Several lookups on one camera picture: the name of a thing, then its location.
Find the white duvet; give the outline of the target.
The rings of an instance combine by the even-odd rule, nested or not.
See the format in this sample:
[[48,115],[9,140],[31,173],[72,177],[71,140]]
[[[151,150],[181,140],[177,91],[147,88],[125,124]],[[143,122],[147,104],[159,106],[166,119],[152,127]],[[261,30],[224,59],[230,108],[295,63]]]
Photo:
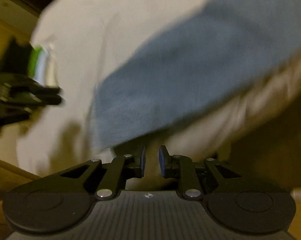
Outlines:
[[151,38],[200,11],[209,0],[55,0],[40,15],[33,45],[55,46],[64,102],[46,107],[20,126],[20,168],[46,176],[89,159],[111,161],[120,146],[147,146],[144,180],[162,182],[157,146],[199,160],[276,116],[301,94],[301,50],[266,77],[234,94],[186,125],[137,137],[114,147],[93,143],[91,124],[96,87]]

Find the stack of folded clothes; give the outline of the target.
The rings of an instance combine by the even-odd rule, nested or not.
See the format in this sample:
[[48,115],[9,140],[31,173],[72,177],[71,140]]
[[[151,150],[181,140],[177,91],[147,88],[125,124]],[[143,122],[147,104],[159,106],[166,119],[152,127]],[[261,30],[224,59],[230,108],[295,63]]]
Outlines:
[[31,46],[13,39],[3,57],[3,72],[29,77],[40,85],[58,87],[58,65],[52,43]]

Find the blue denim jeans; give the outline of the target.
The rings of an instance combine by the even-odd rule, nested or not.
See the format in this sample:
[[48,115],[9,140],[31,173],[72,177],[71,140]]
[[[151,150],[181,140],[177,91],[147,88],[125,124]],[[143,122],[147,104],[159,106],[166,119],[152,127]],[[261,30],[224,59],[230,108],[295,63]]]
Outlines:
[[93,143],[186,125],[301,50],[301,0],[209,0],[96,87]]

